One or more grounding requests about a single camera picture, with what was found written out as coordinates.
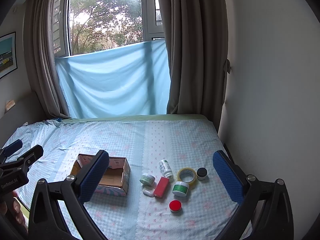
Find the cardboard box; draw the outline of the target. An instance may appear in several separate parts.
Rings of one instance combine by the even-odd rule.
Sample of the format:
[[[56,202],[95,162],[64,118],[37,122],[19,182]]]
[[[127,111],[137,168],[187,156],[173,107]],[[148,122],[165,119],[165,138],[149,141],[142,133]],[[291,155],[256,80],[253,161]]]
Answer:
[[[88,165],[93,155],[79,154],[71,169],[71,175],[76,176],[83,166]],[[108,194],[111,196],[126,196],[129,188],[130,166],[124,157],[110,157],[109,165],[95,193]]]

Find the black lid small jar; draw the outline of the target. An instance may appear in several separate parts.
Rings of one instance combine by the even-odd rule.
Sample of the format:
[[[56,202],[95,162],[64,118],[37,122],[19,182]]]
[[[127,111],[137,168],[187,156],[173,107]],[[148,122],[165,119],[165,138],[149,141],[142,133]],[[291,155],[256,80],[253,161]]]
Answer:
[[[208,171],[205,167],[200,167],[197,169],[196,175],[198,180],[205,180],[207,178]]]

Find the yellow tape roll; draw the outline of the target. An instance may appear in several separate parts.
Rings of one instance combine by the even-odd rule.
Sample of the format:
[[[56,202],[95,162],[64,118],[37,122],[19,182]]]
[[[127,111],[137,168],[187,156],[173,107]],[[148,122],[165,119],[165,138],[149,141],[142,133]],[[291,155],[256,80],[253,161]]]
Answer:
[[[192,168],[185,167],[178,171],[177,180],[187,183],[190,187],[193,187],[197,180],[197,174]]]

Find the white jar green label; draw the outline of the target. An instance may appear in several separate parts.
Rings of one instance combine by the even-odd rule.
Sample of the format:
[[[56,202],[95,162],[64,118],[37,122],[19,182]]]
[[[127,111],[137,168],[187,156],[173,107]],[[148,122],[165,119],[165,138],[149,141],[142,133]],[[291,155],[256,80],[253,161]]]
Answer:
[[[183,181],[177,181],[172,188],[172,193],[178,197],[186,197],[189,190],[189,184]]]

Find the red lid small jar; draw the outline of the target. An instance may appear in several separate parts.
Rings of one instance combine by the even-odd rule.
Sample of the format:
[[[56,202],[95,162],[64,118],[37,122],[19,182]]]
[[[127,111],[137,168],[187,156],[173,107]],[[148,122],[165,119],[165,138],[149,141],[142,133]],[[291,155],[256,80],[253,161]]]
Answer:
[[[169,209],[171,212],[176,213],[176,212],[180,212],[182,209],[182,203],[179,200],[172,200],[169,203]]]

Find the white earbuds case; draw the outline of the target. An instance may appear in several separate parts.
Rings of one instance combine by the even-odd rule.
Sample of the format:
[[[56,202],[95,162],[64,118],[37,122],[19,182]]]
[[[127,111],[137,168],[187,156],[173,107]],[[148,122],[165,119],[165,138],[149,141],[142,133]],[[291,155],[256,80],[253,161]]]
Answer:
[[[142,192],[144,195],[149,196],[149,197],[153,197],[154,196],[154,191],[155,189],[153,187],[150,186],[144,186],[142,189]]]

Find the small light green jar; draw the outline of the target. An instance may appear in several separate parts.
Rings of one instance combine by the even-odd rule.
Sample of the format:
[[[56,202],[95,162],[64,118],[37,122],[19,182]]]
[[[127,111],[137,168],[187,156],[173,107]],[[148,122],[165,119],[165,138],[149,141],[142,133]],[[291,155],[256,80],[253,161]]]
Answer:
[[[139,180],[144,186],[153,187],[153,184],[155,182],[155,177],[149,173],[142,173],[140,180]]]

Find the red rectangular box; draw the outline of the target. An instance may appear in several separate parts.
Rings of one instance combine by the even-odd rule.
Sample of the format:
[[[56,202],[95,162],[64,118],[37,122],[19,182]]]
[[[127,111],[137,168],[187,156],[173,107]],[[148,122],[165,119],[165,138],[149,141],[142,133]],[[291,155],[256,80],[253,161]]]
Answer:
[[[162,198],[167,190],[167,187],[170,183],[170,179],[166,177],[161,177],[157,186],[154,190],[154,196],[157,198]]]

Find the white pill bottle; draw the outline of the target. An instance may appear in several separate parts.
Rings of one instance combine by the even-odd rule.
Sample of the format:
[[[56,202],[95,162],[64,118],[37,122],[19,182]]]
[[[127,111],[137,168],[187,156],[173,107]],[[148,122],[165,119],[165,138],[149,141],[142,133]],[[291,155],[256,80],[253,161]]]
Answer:
[[[159,161],[159,168],[162,176],[168,179],[172,179],[174,177],[172,169],[167,160],[162,159]]]

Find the grey headboard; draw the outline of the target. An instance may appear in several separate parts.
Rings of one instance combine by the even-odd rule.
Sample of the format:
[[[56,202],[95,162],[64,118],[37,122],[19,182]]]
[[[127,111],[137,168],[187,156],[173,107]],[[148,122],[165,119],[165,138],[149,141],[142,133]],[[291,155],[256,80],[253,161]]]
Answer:
[[[35,92],[31,92],[1,117],[1,147],[17,128],[48,119]]]

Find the left brown curtain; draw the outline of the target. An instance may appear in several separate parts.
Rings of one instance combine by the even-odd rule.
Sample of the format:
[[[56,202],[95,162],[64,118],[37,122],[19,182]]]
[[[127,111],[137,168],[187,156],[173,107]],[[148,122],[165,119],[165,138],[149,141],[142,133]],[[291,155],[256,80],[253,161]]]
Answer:
[[[53,48],[54,0],[27,0],[24,16],[24,60],[31,90],[44,112],[55,118],[69,118],[60,86]]]

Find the light blue hanging sheet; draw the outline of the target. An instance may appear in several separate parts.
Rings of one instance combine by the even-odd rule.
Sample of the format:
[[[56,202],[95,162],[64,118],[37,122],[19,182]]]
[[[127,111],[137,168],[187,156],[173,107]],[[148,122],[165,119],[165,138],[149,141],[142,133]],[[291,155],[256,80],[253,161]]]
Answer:
[[[69,115],[77,119],[166,114],[164,39],[55,59]]]

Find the right brown curtain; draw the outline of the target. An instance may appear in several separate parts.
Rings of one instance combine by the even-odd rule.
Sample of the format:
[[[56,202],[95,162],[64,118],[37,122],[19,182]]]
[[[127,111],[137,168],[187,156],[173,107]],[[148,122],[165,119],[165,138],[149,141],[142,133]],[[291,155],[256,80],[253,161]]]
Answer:
[[[216,129],[225,101],[226,0],[159,0],[170,70],[169,114],[202,114]]]

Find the framed wall picture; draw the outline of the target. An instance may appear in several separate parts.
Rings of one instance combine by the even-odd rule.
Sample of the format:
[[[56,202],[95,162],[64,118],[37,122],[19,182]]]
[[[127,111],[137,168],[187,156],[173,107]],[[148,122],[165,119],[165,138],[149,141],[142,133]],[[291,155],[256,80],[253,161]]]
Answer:
[[[0,38],[0,79],[16,69],[16,32],[12,32]]]

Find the window with frame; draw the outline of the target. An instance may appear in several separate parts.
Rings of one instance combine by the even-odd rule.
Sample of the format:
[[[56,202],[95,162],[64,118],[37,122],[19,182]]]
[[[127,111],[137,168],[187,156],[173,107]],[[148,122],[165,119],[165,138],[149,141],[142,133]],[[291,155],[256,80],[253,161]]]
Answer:
[[[54,0],[52,32],[55,57],[164,37],[159,0]]]

